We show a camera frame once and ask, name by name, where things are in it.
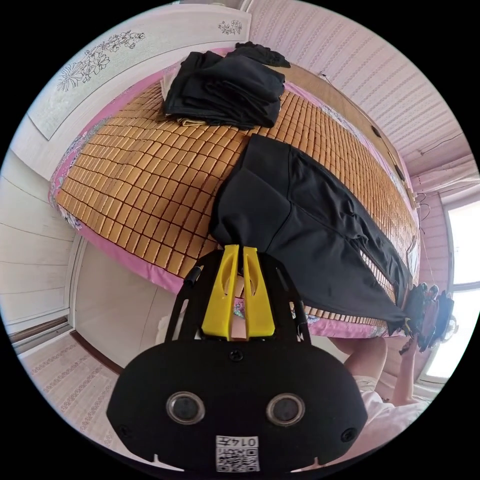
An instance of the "white curtain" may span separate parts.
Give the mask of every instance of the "white curtain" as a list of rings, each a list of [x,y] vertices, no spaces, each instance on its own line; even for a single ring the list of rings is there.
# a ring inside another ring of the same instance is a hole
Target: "white curtain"
[[[411,177],[413,190],[417,193],[431,193],[455,187],[470,187],[480,184],[480,174],[473,155],[451,161]]]

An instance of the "person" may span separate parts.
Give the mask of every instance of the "person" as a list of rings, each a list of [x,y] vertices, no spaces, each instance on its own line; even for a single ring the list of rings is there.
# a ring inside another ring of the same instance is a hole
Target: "person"
[[[349,357],[344,365],[356,380],[365,403],[368,420],[348,452],[336,460],[319,465],[315,463],[302,470],[338,464],[353,459],[393,440],[425,410],[427,402],[417,401],[414,393],[414,365],[418,337],[411,339],[408,350],[401,356],[397,381],[389,402],[384,402],[375,391],[387,359],[387,343],[382,337],[330,338],[341,352]]]

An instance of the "screw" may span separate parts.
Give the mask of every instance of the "screw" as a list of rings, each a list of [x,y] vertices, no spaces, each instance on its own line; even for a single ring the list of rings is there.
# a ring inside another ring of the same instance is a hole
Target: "screw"
[[[356,428],[347,428],[340,436],[342,442],[351,442],[357,436]]]
[[[125,425],[120,425],[118,430],[120,432],[120,435],[122,435],[122,437],[125,437],[128,439],[132,436],[132,431]]]
[[[240,360],[243,360],[244,354],[240,350],[232,350],[228,355],[228,358],[232,362],[240,362]]]

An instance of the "white shorts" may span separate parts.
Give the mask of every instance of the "white shorts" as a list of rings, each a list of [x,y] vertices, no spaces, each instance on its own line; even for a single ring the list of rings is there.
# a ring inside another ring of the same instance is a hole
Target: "white shorts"
[[[372,376],[354,375],[353,378],[361,392],[373,392],[379,380]]]

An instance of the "black fabric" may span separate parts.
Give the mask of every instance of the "black fabric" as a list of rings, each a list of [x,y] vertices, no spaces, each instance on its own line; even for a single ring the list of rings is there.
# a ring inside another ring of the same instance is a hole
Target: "black fabric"
[[[287,143],[251,136],[218,190],[209,232],[281,261],[310,307],[385,320],[390,333],[404,324],[410,274],[394,246],[333,174]],[[397,305],[361,251],[393,285]]]
[[[271,128],[284,82],[285,75],[246,56],[192,52],[171,84],[164,113],[241,130]]]
[[[243,55],[249,59],[256,60],[264,65],[272,67],[286,67],[290,68],[290,63],[285,57],[277,51],[270,50],[267,46],[257,45],[248,41],[246,43],[237,43],[235,50],[226,54],[227,57],[234,57],[236,55]]]

